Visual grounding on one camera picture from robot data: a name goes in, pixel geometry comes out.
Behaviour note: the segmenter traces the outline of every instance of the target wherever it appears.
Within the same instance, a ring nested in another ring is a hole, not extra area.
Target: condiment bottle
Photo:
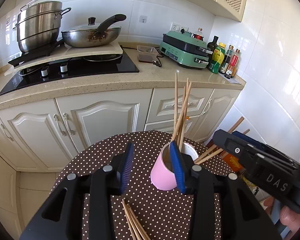
[[[234,69],[232,70],[232,74],[231,74],[231,78],[234,77],[235,73],[237,72],[237,69],[238,69],[238,66],[240,64],[240,50],[239,49],[236,49],[235,51],[237,53],[237,56],[238,56],[238,61],[237,61],[237,64],[234,66]]]
[[[218,36],[214,36],[213,41],[209,42],[207,44],[207,48],[214,52],[215,48],[217,47],[217,41],[218,41],[219,37]],[[212,54],[209,54],[209,60],[208,60],[208,64],[211,62],[211,58],[212,58]]]
[[[222,42],[215,48],[210,64],[208,65],[208,69],[215,74],[218,74],[218,70],[220,65],[225,58],[226,53],[226,45]]]
[[[234,67],[237,64],[237,61],[239,59],[237,54],[238,54],[237,52],[234,53],[234,55],[232,56],[232,58],[230,60],[229,65],[228,65],[228,69],[226,70],[225,77],[228,78],[228,79],[230,79],[232,71],[233,71],[233,69],[234,69]]]
[[[233,46],[230,45],[226,54],[225,54],[225,58],[223,59],[223,62],[219,68],[219,73],[221,74],[225,74],[226,73],[226,70],[228,68],[228,65],[229,65],[229,62],[230,62],[230,59],[231,59],[231,55],[232,55],[232,52],[233,52]]]

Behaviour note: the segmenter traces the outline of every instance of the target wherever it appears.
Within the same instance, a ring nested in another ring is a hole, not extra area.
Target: cabinet handle
[[[191,106],[191,105],[193,105],[193,102],[188,103],[188,106]],[[174,107],[174,104],[172,104],[171,106]],[[179,107],[179,108],[182,108],[182,105],[178,105],[178,107]]]
[[[11,137],[11,136],[8,136],[8,135],[6,134],[6,131],[5,131],[4,125],[3,125],[3,124],[0,124],[0,126],[2,127],[2,130],[3,130],[4,134],[5,134],[5,136],[6,136],[8,139],[10,139],[10,140],[13,142],[13,139],[12,139],[12,137]]]
[[[209,111],[209,108],[210,108],[210,103],[211,103],[211,100],[212,100],[212,98],[210,98],[210,100],[209,100],[209,102],[208,102],[208,109],[205,111],[205,109],[203,110],[203,112],[202,112],[202,114],[205,114],[206,112],[208,112]]]
[[[64,113],[64,114],[63,114],[63,118],[64,118],[65,121],[66,121],[66,127],[67,127],[69,133],[70,133],[71,135],[74,135],[74,131],[71,130],[71,128],[70,128],[70,125],[69,125],[69,122],[68,122],[68,117],[69,117],[69,116],[68,116],[67,113]]]
[[[61,134],[62,134],[63,136],[66,136],[66,132],[63,131],[63,130],[61,130],[61,127],[60,127],[60,125],[59,125],[59,119],[58,119],[58,116],[55,114],[55,115],[53,116],[53,118],[56,120],[57,127],[58,127],[59,131],[61,132]]]

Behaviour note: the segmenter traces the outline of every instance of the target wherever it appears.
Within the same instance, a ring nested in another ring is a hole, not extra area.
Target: polka dot tablecloth
[[[110,163],[113,156],[122,153],[127,143],[134,144],[134,162],[130,183],[124,195],[111,196],[112,216],[116,239],[132,240],[122,207],[122,198],[134,210],[151,240],[187,239],[192,213],[192,195],[182,195],[178,189],[161,191],[150,181],[150,172],[161,148],[170,142],[171,134],[159,131],[127,133],[112,136],[95,143],[79,153],[59,174],[55,188],[68,173],[78,176],[93,173]],[[200,155],[206,147],[185,138]],[[227,175],[229,166],[215,156],[203,165],[210,172]],[[221,239],[219,197],[215,195],[215,239]],[[89,194],[85,196],[82,217],[82,240],[89,239]]]

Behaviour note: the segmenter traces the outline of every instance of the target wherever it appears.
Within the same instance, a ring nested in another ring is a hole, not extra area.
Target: gas stove
[[[135,72],[139,72],[138,68],[124,51],[122,54],[66,58],[21,69],[0,91],[0,96],[21,88],[60,79]]]

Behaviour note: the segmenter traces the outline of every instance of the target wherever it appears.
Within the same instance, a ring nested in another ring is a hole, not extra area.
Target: drawer
[[[188,100],[187,116],[199,115],[212,94],[212,88],[192,88]],[[183,88],[178,89],[178,113],[181,112]],[[174,88],[155,88],[147,123],[171,120],[174,117]]]
[[[200,116],[191,116],[189,120],[186,120],[185,135],[184,135],[185,137],[189,138],[188,135],[192,131],[192,128],[194,127],[199,117]],[[173,133],[173,120],[146,123],[145,131],[150,131],[150,130]]]

